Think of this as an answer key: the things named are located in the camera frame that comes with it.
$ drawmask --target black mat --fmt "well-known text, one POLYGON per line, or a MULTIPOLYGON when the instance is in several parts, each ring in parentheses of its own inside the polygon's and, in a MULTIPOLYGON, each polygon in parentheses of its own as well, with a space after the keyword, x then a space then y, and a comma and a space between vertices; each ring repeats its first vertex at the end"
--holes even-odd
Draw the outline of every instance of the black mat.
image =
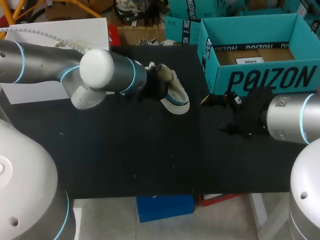
POLYGON ((176 70, 189 112, 172 115, 160 102, 118 95, 85 111, 69 99, 10 105, 1 97, 15 127, 51 154, 72 198, 289 191, 291 168, 304 146, 218 131, 232 113, 200 108, 208 89, 195 46, 112 50, 176 70))

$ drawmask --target box flap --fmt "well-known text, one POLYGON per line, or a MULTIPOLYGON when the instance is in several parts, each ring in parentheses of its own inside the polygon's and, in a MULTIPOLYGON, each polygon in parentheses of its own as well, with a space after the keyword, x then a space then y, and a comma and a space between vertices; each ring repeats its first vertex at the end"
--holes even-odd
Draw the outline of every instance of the box flap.
POLYGON ((202 65, 206 83, 208 85, 210 93, 212 93, 214 91, 217 71, 220 64, 212 47, 208 33, 205 29, 203 20, 201 21, 200 25, 200 36, 197 53, 202 65))
POLYGON ((289 42, 296 14, 216 17, 203 19, 213 47, 289 42))
POLYGON ((296 60, 320 59, 320 41, 300 15, 296 16, 289 48, 296 60))

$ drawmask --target white paper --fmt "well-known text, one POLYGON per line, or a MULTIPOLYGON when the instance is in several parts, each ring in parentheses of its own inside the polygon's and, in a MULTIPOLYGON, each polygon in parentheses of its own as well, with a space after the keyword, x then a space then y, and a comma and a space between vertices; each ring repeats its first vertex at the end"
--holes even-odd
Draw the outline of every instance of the white paper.
POLYGON ((236 58, 235 61, 237 64, 257 64, 265 62, 261 56, 236 58))

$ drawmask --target gray robot arm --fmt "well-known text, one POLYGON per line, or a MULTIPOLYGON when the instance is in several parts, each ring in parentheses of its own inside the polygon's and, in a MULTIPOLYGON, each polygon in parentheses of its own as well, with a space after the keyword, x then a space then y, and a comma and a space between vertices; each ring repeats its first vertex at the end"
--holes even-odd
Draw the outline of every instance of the gray robot arm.
POLYGON ((78 109, 101 103, 106 92, 163 99, 168 86, 128 57, 104 49, 73 49, 0 41, 0 83, 59 81, 78 109))

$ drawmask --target cable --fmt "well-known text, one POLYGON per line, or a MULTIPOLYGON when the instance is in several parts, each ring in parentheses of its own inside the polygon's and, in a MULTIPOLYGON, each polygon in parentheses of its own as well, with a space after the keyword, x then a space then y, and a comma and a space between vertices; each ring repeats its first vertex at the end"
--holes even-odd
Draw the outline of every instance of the cable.
POLYGON ((32 29, 27 29, 27 28, 21 28, 21 27, 18 27, 19 25, 17 26, 10 26, 10 27, 2 27, 0 28, 0 33, 3 33, 3 32, 27 32, 27 33, 34 33, 34 34, 39 34, 39 35, 42 35, 42 36, 46 36, 48 38, 51 38, 51 39, 54 39, 62 44, 65 44, 66 46, 76 50, 77 52, 81 53, 81 54, 85 54, 85 51, 84 50, 81 50, 79 47, 77 47, 76 45, 70 43, 69 41, 65 40, 65 39, 62 39, 60 37, 57 37, 53 34, 50 34, 50 33, 47 33, 47 32, 44 32, 44 31, 41 31, 41 30, 32 30, 32 29))

